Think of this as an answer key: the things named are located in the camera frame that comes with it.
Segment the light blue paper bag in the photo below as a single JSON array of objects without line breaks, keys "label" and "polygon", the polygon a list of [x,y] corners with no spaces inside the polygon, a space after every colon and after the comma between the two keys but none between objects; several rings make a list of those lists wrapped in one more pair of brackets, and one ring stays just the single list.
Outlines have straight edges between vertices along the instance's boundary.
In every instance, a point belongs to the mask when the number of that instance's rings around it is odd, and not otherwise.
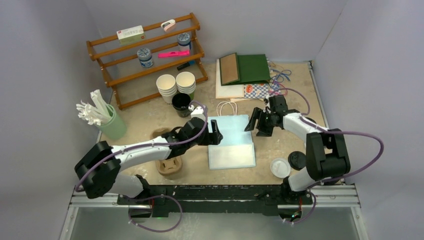
[{"label": "light blue paper bag", "polygon": [[247,114],[238,115],[238,106],[233,101],[222,101],[216,107],[217,116],[209,116],[208,129],[215,120],[223,136],[220,144],[208,146],[210,170],[253,168],[256,166],[252,134],[245,131],[249,123]]}]

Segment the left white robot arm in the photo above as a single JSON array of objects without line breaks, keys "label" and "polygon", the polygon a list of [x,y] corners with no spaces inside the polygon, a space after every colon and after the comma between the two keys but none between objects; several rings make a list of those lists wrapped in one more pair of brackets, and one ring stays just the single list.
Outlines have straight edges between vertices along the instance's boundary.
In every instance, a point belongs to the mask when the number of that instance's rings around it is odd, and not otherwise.
[{"label": "left white robot arm", "polygon": [[194,117],[184,126],[145,142],[130,145],[96,143],[75,165],[79,179],[75,190],[89,199],[115,193],[129,197],[138,205],[149,199],[148,183],[141,176],[127,176],[122,171],[151,161],[182,156],[194,146],[219,145],[223,140],[216,120]]}]

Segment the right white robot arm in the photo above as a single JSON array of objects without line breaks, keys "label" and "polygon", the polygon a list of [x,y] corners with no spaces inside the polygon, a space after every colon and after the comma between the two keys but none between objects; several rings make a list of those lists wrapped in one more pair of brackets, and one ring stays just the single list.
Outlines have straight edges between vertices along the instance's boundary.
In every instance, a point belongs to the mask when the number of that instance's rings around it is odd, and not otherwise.
[{"label": "right white robot arm", "polygon": [[265,99],[266,107],[255,107],[245,127],[257,129],[258,137],[270,137],[274,128],[289,131],[305,143],[305,167],[285,177],[280,196],[288,204],[300,198],[301,192],[327,178],[341,177],[351,170],[345,138],[340,129],[314,124],[296,109],[289,109],[282,95]]}]

